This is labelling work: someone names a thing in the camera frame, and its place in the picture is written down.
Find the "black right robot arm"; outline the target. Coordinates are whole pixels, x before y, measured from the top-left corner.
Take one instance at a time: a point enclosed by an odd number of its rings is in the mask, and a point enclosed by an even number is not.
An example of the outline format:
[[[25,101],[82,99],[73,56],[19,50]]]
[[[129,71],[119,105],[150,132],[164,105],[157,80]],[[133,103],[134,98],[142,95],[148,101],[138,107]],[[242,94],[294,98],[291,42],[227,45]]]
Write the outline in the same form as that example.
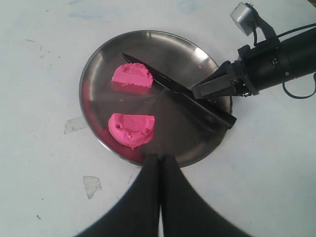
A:
[[[196,99],[258,95],[316,71],[316,30],[280,41],[267,23],[260,26],[265,40],[238,49],[238,59],[225,61],[212,75],[192,88]]]

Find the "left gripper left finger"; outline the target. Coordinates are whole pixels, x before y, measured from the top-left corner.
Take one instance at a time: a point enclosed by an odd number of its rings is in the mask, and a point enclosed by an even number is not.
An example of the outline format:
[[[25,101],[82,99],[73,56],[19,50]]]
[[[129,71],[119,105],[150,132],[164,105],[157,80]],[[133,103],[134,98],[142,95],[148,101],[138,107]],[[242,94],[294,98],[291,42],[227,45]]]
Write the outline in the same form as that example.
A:
[[[146,157],[137,178],[123,197],[79,237],[157,237],[160,160]]]

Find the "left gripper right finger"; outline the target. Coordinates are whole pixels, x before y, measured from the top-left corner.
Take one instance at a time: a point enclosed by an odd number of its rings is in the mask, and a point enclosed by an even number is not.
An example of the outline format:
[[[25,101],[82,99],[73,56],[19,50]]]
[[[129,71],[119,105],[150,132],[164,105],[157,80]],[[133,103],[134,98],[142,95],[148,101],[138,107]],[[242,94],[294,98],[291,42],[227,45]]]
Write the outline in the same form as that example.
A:
[[[160,161],[160,205],[165,237],[248,237],[194,190],[176,159]]]

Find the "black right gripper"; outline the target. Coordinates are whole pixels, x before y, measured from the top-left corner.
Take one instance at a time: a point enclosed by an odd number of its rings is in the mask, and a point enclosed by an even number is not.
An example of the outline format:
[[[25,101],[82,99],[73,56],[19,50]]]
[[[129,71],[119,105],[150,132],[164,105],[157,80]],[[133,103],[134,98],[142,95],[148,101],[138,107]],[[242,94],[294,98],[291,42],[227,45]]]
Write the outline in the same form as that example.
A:
[[[280,41],[266,40],[254,48],[245,45],[238,54],[237,60],[225,61],[210,78],[192,88],[196,99],[258,95],[261,90],[289,81],[289,58]]]

